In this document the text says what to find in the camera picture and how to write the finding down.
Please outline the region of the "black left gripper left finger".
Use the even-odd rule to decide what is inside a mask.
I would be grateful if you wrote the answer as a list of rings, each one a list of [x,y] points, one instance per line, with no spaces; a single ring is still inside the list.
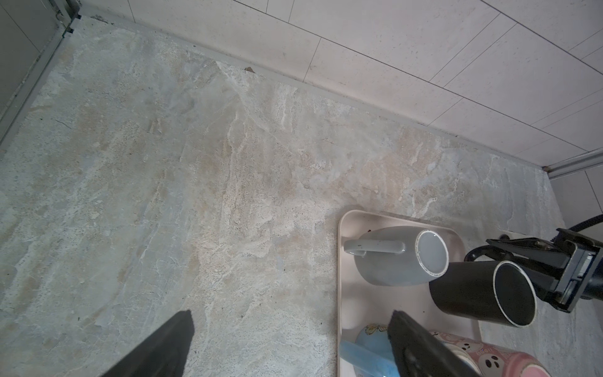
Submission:
[[[194,334],[191,311],[179,311],[103,376],[183,376]]]

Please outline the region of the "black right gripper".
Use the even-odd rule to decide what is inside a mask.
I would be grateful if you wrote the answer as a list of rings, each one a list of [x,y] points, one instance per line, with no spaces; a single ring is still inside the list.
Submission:
[[[559,229],[554,240],[535,237],[486,240],[487,245],[469,251],[465,262],[481,256],[511,260],[519,255],[534,262],[528,267],[537,296],[554,309],[570,313],[579,300],[602,300],[602,242],[568,229]]]

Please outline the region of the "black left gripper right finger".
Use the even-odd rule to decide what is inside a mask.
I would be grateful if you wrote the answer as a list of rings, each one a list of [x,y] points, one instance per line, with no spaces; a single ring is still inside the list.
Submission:
[[[401,376],[479,376],[404,311],[394,310],[387,333]]]

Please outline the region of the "black mug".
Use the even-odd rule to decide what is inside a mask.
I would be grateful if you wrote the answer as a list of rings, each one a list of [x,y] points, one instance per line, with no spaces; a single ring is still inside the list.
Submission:
[[[429,289],[446,314],[515,328],[530,326],[537,315],[532,281],[509,261],[452,262]]]

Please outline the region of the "pink cartoon mug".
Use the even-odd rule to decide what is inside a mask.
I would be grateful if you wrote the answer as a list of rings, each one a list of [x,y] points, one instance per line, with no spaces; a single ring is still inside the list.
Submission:
[[[480,376],[547,377],[548,370],[532,355],[442,331],[431,335]]]

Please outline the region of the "grey mug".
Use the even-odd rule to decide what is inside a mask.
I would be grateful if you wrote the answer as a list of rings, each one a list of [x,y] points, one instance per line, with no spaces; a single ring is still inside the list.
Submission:
[[[369,284],[404,287],[429,283],[448,270],[449,252],[440,234],[421,226],[395,226],[347,240],[343,250],[354,257]]]

